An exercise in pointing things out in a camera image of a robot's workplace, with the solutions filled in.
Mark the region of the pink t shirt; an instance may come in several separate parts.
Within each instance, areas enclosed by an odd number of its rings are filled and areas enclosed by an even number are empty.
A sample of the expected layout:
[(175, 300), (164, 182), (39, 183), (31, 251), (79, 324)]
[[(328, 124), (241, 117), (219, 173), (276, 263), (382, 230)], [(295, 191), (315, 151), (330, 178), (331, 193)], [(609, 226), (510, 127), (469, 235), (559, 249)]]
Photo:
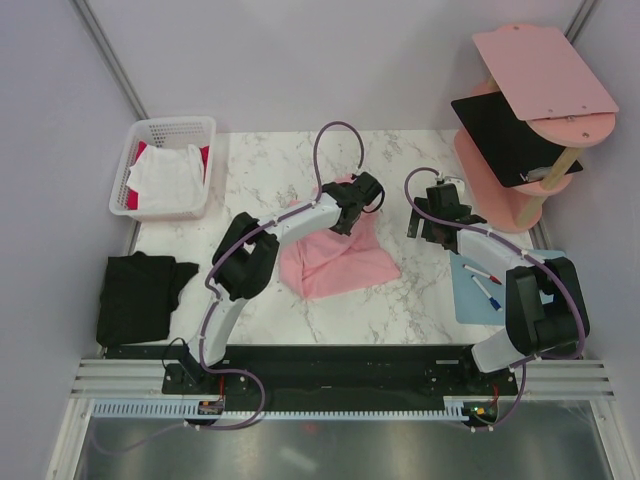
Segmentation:
[(325, 229), (281, 250), (279, 280), (303, 299), (321, 299), (395, 280), (401, 272), (377, 239), (377, 213), (364, 213), (349, 236)]

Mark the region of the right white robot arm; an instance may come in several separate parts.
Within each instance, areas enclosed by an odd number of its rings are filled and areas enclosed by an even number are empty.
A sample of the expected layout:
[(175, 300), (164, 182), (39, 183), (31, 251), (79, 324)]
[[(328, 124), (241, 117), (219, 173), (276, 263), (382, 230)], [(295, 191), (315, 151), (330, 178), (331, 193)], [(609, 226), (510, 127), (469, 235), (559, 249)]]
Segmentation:
[(440, 182), (427, 196), (404, 193), (412, 212), (407, 233), (414, 238), (418, 218), (424, 238), (485, 268), (502, 267), (505, 300), (500, 304), (504, 327), (488, 339), (465, 349), (458, 381), (467, 392), (483, 392), (494, 373), (524, 368), (537, 358), (574, 360), (582, 355), (590, 324), (574, 264), (565, 257), (540, 260), (500, 236), (471, 207), (460, 203), (457, 189)]

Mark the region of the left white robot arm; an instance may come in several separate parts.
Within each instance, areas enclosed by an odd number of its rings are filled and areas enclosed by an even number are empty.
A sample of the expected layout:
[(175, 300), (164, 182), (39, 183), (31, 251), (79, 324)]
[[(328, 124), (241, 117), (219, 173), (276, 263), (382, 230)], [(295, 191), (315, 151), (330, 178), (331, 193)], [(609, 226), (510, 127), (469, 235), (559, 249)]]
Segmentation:
[(230, 334), (249, 300), (269, 285), (281, 250), (313, 233), (351, 234), (366, 208), (384, 200), (383, 186), (369, 173), (319, 187), (317, 195), (269, 219), (246, 212), (231, 222), (205, 278), (208, 310), (177, 364), (165, 368), (164, 394), (208, 393), (216, 388)]

